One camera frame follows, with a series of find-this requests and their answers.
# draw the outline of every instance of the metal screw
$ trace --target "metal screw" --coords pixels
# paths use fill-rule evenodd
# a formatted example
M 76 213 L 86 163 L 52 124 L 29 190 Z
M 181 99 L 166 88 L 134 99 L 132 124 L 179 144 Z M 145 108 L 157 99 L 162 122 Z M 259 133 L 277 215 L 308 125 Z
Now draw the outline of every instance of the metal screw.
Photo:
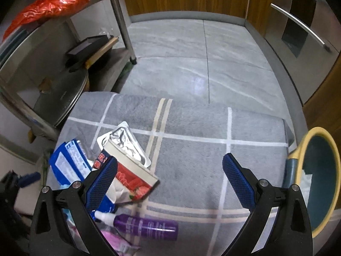
M 259 180 L 259 183 L 260 183 L 260 185 L 263 186 L 263 187 L 266 187 L 267 185 L 269 185 L 269 182 L 266 181 L 265 179 L 260 179 L 260 180 Z
M 73 182 L 72 187 L 74 189 L 78 189 L 81 186 L 81 184 L 82 184 L 81 181 L 76 181 L 76 182 Z
M 294 191 L 299 191 L 299 186 L 298 185 L 293 184 L 291 187 L 293 188 Z
M 47 193 L 49 189 L 50 189 L 49 186 L 43 187 L 42 188 L 42 193 Z

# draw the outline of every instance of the gray rug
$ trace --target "gray rug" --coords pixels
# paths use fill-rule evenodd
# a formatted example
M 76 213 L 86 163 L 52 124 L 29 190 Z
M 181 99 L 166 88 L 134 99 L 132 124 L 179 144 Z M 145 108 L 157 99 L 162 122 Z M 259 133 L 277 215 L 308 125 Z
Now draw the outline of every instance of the gray rug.
M 120 207 L 118 213 L 179 223 L 175 242 L 126 236 L 142 247 L 140 256 L 223 253 L 249 215 L 222 170 L 226 153 L 231 152 L 258 179 L 282 185 L 292 135 L 284 120 L 220 104 L 86 92 L 66 121 L 57 146 L 79 138 L 97 156 L 97 137 L 122 121 L 149 155 L 151 172 L 160 184 L 144 202 Z M 59 187 L 51 171 L 47 184 Z M 275 214 L 271 213 L 256 250 L 263 247 Z

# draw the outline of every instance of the gray baseboard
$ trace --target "gray baseboard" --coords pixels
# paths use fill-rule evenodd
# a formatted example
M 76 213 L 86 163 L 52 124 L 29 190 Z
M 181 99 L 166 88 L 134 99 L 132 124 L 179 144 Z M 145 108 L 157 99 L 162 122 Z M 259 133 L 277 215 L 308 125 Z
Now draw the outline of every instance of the gray baseboard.
M 132 15 L 130 20 L 132 23 L 149 21 L 149 20 L 160 20 L 160 19 L 199 19 L 218 21 L 224 23 L 231 23 L 240 26 L 244 26 L 245 19 L 212 12 L 192 12 L 192 11 L 168 11 L 168 12 L 151 12 L 138 15 Z
M 250 22 L 245 21 L 245 27 L 262 50 L 277 78 L 279 86 L 282 89 L 286 104 L 288 106 L 291 120 L 293 122 L 296 142 L 297 144 L 299 144 L 303 136 L 307 133 L 308 127 L 306 125 L 306 119 L 303 114 L 302 104 L 294 87 L 294 84 L 291 81 L 287 70 L 283 66 L 277 54 L 274 52 L 265 38 L 262 37 L 259 32 L 257 32 L 257 30 L 250 24 Z
M 30 164 L 35 164 L 39 159 L 39 155 L 18 146 L 17 144 L 9 141 L 2 135 L 0 135 L 0 149 L 3 149 L 6 152 L 10 153 L 11 155 Z

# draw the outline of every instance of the stainless steel oven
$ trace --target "stainless steel oven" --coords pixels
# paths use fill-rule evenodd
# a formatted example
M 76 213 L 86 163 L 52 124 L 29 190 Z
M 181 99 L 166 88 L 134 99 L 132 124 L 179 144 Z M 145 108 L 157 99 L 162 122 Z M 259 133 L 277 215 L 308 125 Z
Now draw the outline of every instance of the stainless steel oven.
M 325 0 L 273 0 L 265 39 L 305 103 L 341 50 L 341 25 Z

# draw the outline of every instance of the cabinet handle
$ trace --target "cabinet handle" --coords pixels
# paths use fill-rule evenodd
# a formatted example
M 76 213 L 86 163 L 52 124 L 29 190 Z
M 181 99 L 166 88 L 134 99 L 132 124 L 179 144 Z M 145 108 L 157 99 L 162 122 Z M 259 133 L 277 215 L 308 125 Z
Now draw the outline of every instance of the cabinet handle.
M 309 35 L 311 35 L 323 48 L 325 48 L 327 51 L 329 51 L 329 47 L 324 43 L 324 41 L 315 34 L 306 24 L 304 24 L 301 20 L 299 20 L 296 16 L 292 15 L 291 13 L 283 10 L 279 6 L 276 6 L 275 4 L 270 4 L 272 8 L 279 11 L 280 13 L 284 14 L 287 18 L 294 21 L 299 27 L 301 27 L 303 30 L 305 30 Z

